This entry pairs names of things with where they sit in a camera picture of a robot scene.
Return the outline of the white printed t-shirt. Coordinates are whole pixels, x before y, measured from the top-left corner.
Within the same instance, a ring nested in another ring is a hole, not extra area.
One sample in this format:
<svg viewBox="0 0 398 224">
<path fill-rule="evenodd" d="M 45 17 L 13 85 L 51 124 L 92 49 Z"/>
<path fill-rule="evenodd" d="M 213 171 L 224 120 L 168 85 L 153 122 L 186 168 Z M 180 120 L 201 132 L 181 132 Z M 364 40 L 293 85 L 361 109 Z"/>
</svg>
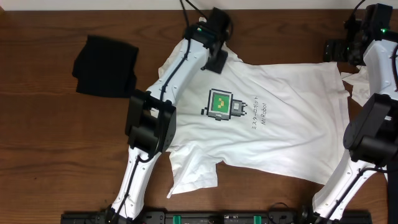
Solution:
<svg viewBox="0 0 398 224">
<path fill-rule="evenodd" d="M 337 64 L 250 65 L 229 52 L 177 103 L 170 195 L 216 187 L 216 165 L 325 184 L 344 152 L 348 92 Z"/>
</svg>

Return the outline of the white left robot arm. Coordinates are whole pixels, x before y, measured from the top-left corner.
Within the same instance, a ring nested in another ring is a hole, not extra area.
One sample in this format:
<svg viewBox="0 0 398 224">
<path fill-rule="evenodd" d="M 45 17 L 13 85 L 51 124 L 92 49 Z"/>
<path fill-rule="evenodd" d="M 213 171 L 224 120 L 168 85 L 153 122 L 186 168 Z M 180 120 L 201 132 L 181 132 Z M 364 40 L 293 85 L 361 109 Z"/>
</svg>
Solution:
<svg viewBox="0 0 398 224">
<path fill-rule="evenodd" d="M 199 22 L 188 27 L 180 52 L 164 74 L 146 91 L 131 96 L 125 128 L 129 163 L 118 196 L 106 212 L 107 223 L 132 223 L 140 215 L 154 165 L 175 136 L 175 105 L 198 71 L 221 73 L 228 56 L 222 46 L 228 39 L 228 26 Z"/>
</svg>

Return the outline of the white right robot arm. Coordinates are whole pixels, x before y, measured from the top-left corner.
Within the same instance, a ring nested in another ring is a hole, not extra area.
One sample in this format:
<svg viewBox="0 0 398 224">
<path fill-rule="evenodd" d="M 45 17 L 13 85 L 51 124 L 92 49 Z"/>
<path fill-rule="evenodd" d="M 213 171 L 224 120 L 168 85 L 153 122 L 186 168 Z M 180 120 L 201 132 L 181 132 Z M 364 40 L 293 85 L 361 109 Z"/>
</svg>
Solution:
<svg viewBox="0 0 398 224">
<path fill-rule="evenodd" d="M 343 135 L 345 152 L 312 199 L 307 223 L 364 223 L 368 215 L 345 212 L 375 173 L 387 175 L 388 222 L 397 223 L 397 33 L 380 28 L 364 52 L 370 98 Z"/>
</svg>

